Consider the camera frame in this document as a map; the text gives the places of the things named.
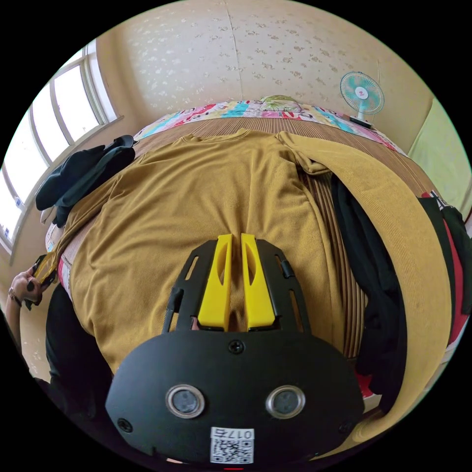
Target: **wristwatch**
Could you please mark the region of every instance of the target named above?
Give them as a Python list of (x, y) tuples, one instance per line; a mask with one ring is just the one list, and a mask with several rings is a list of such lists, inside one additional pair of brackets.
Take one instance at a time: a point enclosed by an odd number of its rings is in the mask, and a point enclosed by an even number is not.
[(13, 287), (10, 287), (10, 290), (8, 291), (8, 296), (12, 299), (12, 300), (15, 300), (18, 305), (22, 305), (22, 303), (20, 302), (20, 299), (15, 295), (15, 290)]

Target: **floral wallpaper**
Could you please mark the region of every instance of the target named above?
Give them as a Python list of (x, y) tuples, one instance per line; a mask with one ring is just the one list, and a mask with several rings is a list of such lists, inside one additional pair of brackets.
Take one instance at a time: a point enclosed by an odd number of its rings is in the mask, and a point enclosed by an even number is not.
[(352, 114), (339, 82), (359, 70), (385, 94), (371, 121), (409, 149), (431, 106), (429, 89), (388, 47), (294, 1), (178, 1), (127, 20), (114, 34), (123, 79), (149, 123), (197, 105), (271, 94)]

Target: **fan blade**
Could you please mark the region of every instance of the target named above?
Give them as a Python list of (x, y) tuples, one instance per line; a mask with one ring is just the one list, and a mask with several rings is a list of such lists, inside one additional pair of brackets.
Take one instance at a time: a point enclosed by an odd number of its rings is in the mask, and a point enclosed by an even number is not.
[(350, 93), (349, 95), (346, 94), (346, 101), (348, 105), (355, 110), (359, 107), (359, 99), (356, 97), (354, 93)]
[(346, 80), (346, 83), (349, 86), (349, 88), (351, 88), (354, 91), (355, 88), (359, 86), (359, 76), (358, 75), (349, 76)]
[(372, 87), (375, 87), (372, 81), (365, 76), (362, 77), (360, 82), (361, 82), (361, 87), (364, 87), (367, 91), (370, 91)]
[(379, 105), (380, 96), (376, 92), (372, 91), (372, 93), (369, 94), (369, 109), (375, 110)]
[(358, 101), (358, 98), (357, 98), (356, 94), (353, 91), (346, 91), (346, 92), (344, 92), (344, 95), (351, 102), (357, 102)]

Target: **qr code label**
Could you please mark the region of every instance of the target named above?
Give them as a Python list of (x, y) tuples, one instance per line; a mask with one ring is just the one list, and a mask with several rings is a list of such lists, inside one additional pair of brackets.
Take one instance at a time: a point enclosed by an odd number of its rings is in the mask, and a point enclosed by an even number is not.
[(211, 429), (210, 462), (215, 464), (252, 464), (254, 429)]

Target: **window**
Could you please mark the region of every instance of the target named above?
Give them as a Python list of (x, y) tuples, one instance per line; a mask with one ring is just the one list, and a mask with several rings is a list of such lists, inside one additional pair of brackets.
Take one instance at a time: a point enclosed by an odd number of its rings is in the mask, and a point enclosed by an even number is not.
[(4, 246), (13, 247), (25, 212), (50, 172), (116, 118), (101, 81), (93, 41), (51, 78), (13, 135), (0, 173)]

